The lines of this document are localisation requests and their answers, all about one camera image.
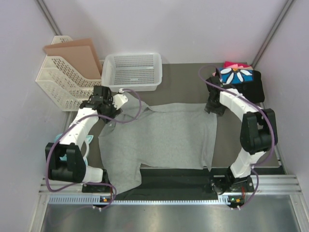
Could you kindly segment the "grey t shirt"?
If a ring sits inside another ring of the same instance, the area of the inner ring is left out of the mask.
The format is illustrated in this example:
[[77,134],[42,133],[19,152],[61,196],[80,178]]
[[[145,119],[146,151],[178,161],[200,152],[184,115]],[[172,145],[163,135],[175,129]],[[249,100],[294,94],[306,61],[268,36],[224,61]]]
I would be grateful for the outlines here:
[[101,160],[120,193],[141,184],[140,167],[211,168],[217,116],[204,104],[149,106],[129,95],[114,122],[98,137]]

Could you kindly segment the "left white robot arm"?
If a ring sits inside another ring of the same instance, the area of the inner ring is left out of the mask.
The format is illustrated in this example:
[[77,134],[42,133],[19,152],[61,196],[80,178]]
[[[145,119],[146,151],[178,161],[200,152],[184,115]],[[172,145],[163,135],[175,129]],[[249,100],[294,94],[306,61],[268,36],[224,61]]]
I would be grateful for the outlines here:
[[69,128],[55,142],[48,143],[45,147],[45,183],[50,192],[56,191],[51,188],[50,180],[67,182],[69,186],[93,184],[101,192],[108,189],[110,183],[104,177],[105,171],[87,165],[81,149],[87,144],[86,138],[99,119],[111,121],[120,114],[120,108],[127,101],[123,89],[112,95],[108,87],[94,86],[93,94],[81,103]]

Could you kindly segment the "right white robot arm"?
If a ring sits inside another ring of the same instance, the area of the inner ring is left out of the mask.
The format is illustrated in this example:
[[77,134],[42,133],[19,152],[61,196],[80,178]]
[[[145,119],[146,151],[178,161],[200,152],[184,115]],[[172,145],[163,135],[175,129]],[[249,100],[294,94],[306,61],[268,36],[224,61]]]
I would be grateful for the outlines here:
[[237,191],[249,184],[252,171],[260,165],[260,158],[274,152],[278,143],[275,112],[257,106],[263,100],[263,93],[254,95],[248,90],[255,82],[223,84],[221,78],[206,79],[209,91],[205,111],[222,116],[230,110],[240,121],[239,141],[241,149],[235,161],[227,168],[223,180],[212,181],[212,189],[222,195],[227,190]]

